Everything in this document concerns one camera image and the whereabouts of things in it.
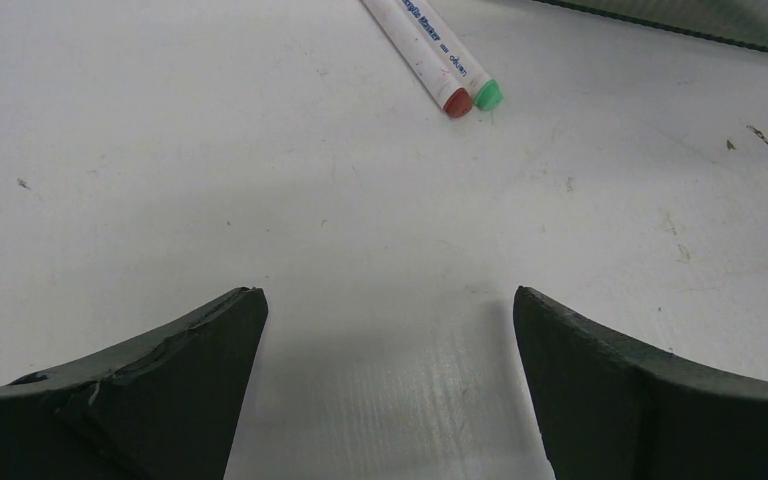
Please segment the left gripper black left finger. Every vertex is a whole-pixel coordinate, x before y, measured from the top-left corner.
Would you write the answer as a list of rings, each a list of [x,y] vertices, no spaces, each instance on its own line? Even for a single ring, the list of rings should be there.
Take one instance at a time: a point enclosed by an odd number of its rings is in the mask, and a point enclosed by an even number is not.
[[[222,478],[267,317],[235,288],[1,385],[0,479]]]

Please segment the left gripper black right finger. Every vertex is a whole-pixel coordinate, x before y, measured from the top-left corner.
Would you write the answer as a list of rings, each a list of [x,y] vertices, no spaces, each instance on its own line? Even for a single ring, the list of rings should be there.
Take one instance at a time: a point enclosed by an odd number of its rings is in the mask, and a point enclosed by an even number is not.
[[[559,479],[768,479],[768,381],[708,367],[520,287],[513,325]]]

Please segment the brown marker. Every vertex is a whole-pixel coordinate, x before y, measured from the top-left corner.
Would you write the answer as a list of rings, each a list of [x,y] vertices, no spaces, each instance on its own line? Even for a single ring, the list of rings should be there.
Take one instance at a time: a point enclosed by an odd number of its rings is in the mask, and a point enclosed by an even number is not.
[[[416,3],[364,0],[363,4],[440,109],[450,118],[469,113],[472,99],[436,53],[433,36],[420,25],[424,15]]]

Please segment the clear grey drawer box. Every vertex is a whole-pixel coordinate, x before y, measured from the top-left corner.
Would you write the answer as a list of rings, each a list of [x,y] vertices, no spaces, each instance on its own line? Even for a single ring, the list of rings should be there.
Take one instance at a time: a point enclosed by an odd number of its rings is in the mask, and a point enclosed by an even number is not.
[[[768,0],[566,0],[554,4],[768,53]]]

